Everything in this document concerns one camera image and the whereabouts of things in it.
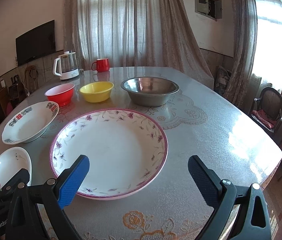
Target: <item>kettle base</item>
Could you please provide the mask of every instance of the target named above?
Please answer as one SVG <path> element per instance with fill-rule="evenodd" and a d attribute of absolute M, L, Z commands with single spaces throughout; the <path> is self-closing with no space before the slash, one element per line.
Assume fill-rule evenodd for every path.
<path fill-rule="evenodd" d="M 79 75 L 79 70 L 75 69 L 75 70 L 72 70 L 72 71 L 69 71 L 69 72 L 62 73 L 62 76 L 60 77 L 60 79 L 66 80 L 66 79 L 74 78 L 78 75 Z"/>

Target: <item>kettle handle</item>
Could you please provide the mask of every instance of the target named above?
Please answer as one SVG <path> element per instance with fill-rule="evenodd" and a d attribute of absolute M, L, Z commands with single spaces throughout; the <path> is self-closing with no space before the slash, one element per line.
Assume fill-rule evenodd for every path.
<path fill-rule="evenodd" d="M 55 60 L 54 60 L 54 66 L 53 66 L 53 74 L 55 76 L 60 76 L 62 77 L 62 70 L 61 70 L 61 59 L 59 57 L 57 57 Z M 57 64 L 58 64 L 58 61 L 59 61 L 59 72 L 60 73 L 57 73 Z"/>

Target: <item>metal basin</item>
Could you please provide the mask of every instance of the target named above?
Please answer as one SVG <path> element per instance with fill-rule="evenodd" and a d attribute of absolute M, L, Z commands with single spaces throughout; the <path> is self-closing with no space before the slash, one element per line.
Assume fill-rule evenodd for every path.
<path fill-rule="evenodd" d="M 179 91 L 174 82 L 157 77 L 136 77 L 123 81 L 121 87 L 140 106 L 162 106 Z"/>

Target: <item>white bowl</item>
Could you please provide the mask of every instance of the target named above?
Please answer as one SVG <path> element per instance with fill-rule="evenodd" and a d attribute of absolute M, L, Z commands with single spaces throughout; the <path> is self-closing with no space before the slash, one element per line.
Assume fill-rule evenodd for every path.
<path fill-rule="evenodd" d="M 16 114 L 4 127 L 5 144 L 32 142 L 40 137 L 59 112 L 59 105 L 52 101 L 36 103 Z"/>
<path fill-rule="evenodd" d="M 97 200 L 130 196 L 159 174 L 168 154 L 163 129 L 150 117 L 128 109 L 97 110 L 67 124 L 50 148 L 56 177 L 80 154 L 90 170 L 78 194 Z"/>
<path fill-rule="evenodd" d="M 13 147 L 0 155 L 0 191 L 2 187 L 20 170 L 27 169 L 30 174 L 28 186 L 31 186 L 32 164 L 28 152 L 21 147 Z"/>

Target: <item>blue gripper pad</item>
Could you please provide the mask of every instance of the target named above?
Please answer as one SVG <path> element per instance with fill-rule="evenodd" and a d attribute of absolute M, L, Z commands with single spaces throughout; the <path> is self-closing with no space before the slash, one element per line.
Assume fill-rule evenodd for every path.
<path fill-rule="evenodd" d="M 80 155 L 72 166 L 65 169 L 57 178 L 54 193 L 61 209 L 71 204 L 89 169 L 89 158 Z"/>

